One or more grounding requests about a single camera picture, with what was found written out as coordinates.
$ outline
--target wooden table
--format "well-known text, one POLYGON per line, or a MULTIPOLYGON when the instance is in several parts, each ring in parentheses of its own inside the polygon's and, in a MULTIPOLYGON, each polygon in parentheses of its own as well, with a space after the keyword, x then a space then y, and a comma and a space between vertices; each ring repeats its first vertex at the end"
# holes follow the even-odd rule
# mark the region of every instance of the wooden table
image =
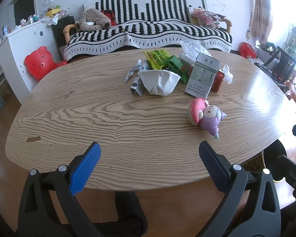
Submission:
POLYGON ((100 190, 148 190, 206 178, 198 152, 203 140, 232 164, 247 160, 284 133, 295 108, 250 61, 210 52, 234 75, 232 84, 223 82, 208 96, 227 114, 218 140, 189 122, 194 97, 181 81, 166 97, 131 94, 133 77, 123 79, 145 56, 130 50, 70 63, 41 80, 11 126, 7 157, 28 170, 54 171, 96 141, 102 154, 86 187, 100 190))

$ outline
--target patterned blanket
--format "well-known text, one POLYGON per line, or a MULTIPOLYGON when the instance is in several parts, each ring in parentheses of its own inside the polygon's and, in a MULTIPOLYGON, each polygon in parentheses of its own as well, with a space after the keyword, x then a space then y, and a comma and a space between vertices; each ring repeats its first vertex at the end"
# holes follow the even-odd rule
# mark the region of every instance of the patterned blanket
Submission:
POLYGON ((65 58, 110 53, 126 45, 140 49, 159 48, 178 44, 179 40, 198 40, 207 49, 230 52, 231 35, 191 25, 188 6, 207 9, 205 0, 96 0, 85 4, 84 10, 89 7, 112 10, 117 26, 77 33, 64 51, 65 58))

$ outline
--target wall outlet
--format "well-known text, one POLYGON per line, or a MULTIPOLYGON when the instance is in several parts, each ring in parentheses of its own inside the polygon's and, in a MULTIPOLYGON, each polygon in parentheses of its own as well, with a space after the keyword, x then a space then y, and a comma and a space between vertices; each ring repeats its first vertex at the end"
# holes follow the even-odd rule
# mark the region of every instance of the wall outlet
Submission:
POLYGON ((44 6, 47 6, 48 4, 50 4, 51 2, 53 2, 54 0, 47 0, 44 2, 44 6))

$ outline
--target white dresser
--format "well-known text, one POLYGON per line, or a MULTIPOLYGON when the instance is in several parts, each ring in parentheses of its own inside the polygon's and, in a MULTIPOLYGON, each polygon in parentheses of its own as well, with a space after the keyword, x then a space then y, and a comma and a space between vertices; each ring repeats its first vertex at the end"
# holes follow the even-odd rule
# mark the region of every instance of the white dresser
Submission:
POLYGON ((56 63, 62 61, 51 26, 47 22, 36 22, 14 31, 0 43, 3 72, 21 104, 37 85, 37 81, 27 71, 24 60, 41 46, 47 47, 56 63))

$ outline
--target black pants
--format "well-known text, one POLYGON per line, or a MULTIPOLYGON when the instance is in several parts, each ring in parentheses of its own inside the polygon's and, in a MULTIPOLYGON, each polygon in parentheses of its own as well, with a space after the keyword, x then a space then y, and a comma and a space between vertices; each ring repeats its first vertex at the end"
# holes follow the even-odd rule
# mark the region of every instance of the black pants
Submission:
MULTIPOLYGON (((103 237, 140 237, 141 222, 135 217, 117 222, 94 223, 95 227, 103 237)), ((63 225, 73 236, 75 236, 69 224, 63 225)))

